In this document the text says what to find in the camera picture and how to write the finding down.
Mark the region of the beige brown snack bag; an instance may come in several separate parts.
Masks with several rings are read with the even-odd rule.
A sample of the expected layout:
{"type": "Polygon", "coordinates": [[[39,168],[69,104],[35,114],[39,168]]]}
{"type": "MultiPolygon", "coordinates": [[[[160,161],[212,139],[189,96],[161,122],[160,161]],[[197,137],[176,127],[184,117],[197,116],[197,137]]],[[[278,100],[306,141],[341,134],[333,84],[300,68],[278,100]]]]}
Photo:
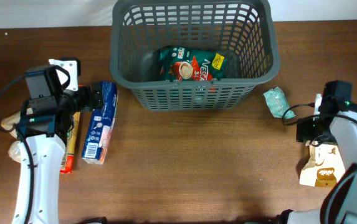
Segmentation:
{"type": "Polygon", "coordinates": [[[300,172],[299,184],[311,187],[334,187],[345,173],[337,145],[307,141],[309,159],[300,172]]]}

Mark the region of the mint green small packet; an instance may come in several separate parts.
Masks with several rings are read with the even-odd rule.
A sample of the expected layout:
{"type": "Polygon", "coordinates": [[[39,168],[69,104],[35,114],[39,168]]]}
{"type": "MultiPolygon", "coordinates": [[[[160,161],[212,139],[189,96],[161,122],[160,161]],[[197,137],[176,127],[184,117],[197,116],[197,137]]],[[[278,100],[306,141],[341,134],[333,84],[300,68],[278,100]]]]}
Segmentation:
{"type": "Polygon", "coordinates": [[[282,118],[284,116],[285,119],[291,119],[295,117],[295,113],[292,110],[287,111],[290,106],[284,92],[279,87],[266,91],[263,96],[274,118],[282,118]]]}

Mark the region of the green Nescafe coffee bag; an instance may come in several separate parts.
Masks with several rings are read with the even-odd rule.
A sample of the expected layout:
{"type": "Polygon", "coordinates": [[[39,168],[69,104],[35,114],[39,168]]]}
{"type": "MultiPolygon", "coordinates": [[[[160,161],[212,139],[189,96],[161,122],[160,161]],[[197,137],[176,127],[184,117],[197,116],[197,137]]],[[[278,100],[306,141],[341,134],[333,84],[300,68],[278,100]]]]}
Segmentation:
{"type": "Polygon", "coordinates": [[[225,77],[228,58],[213,51],[171,46],[159,50],[158,62],[161,80],[210,81],[225,77]]]}

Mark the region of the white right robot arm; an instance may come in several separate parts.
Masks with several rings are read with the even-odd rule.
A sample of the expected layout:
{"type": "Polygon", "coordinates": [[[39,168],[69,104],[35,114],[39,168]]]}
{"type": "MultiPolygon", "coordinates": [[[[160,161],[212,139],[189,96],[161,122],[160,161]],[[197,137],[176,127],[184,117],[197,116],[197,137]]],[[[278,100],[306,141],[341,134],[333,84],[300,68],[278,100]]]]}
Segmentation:
{"type": "Polygon", "coordinates": [[[277,216],[277,223],[357,223],[357,113],[320,113],[318,117],[333,119],[330,132],[337,141],[345,173],[320,208],[286,210],[277,216]]]}

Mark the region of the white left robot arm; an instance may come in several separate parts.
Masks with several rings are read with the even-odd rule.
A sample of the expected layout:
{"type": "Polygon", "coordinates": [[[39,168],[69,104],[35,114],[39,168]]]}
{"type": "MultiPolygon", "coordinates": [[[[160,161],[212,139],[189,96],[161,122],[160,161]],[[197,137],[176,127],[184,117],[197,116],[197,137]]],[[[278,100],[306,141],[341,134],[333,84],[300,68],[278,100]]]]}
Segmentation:
{"type": "Polygon", "coordinates": [[[80,85],[22,104],[15,124],[21,171],[13,223],[58,223],[60,165],[74,114],[103,107],[102,84],[80,85]]]}

